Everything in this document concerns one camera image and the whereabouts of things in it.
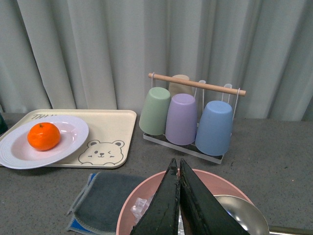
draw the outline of green cup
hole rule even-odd
[[[162,87],[151,88],[141,111],[140,129],[152,136],[164,134],[170,103],[171,94],[167,89]]]
[[[6,125],[4,118],[2,117],[0,113],[0,135],[4,132],[6,132],[8,129],[8,126]]]

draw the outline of cup rack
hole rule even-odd
[[[224,94],[233,94],[236,95],[236,103],[235,103],[235,107],[234,107],[234,111],[233,111],[233,118],[235,116],[235,111],[237,108],[237,103],[238,103],[238,97],[239,96],[245,96],[246,95],[246,91],[239,89],[233,89],[231,84],[226,84],[224,87],[221,86],[215,86],[215,85],[210,85],[210,84],[206,84],[203,83],[202,80],[199,82],[194,82],[194,81],[189,81],[189,80],[183,80],[183,79],[179,79],[179,78],[175,78],[175,77],[168,77],[168,76],[164,76],[164,75],[160,75],[160,74],[155,74],[155,73],[150,73],[148,75],[149,78],[151,78],[151,86],[153,87],[153,80],[157,79],[157,80],[162,80],[162,81],[167,81],[167,82],[173,82],[173,83],[177,83],[177,84],[181,84],[181,85],[187,85],[187,86],[191,86],[191,87],[195,87],[200,88],[200,89],[205,89],[205,90],[211,90],[211,91],[216,91],[216,92],[221,92],[223,93],[222,95],[222,101],[224,99]],[[207,161],[216,163],[216,164],[221,164],[224,158],[224,155],[220,155],[220,156],[210,156],[207,154],[204,154],[202,152],[200,152],[195,143],[189,144],[189,145],[176,145],[173,143],[170,143],[165,135],[159,135],[159,136],[152,136],[152,135],[148,135],[147,133],[143,133],[143,138],[145,140],[169,147],[171,149],[175,149],[177,151],[198,157],[198,158],[202,158],[205,159]]]

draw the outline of tangerine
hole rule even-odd
[[[59,129],[50,122],[34,125],[27,134],[28,143],[40,151],[52,149],[60,142],[60,139]]]

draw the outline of wooden handle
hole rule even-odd
[[[233,88],[227,88],[227,87],[221,87],[221,86],[215,86],[215,85],[210,85],[210,84],[205,84],[205,83],[200,83],[200,82],[194,82],[194,81],[189,81],[189,80],[184,80],[176,77],[168,77],[160,74],[154,74],[153,78],[157,80],[162,80],[162,81],[167,81],[167,82],[174,82],[186,86],[191,86],[191,87],[197,87],[197,88],[202,88],[206,90],[211,90],[211,91],[216,91],[216,92],[222,92],[222,93],[227,93],[227,94],[237,94],[238,89],[233,89]],[[239,90],[240,96],[245,96],[246,91],[244,90]]]

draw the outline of gray cloth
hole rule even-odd
[[[73,213],[73,219],[67,229],[82,234],[114,235],[124,202],[143,180],[139,176],[112,172],[90,175],[88,183],[69,210]],[[71,226],[73,220],[91,233],[75,229],[75,226]]]

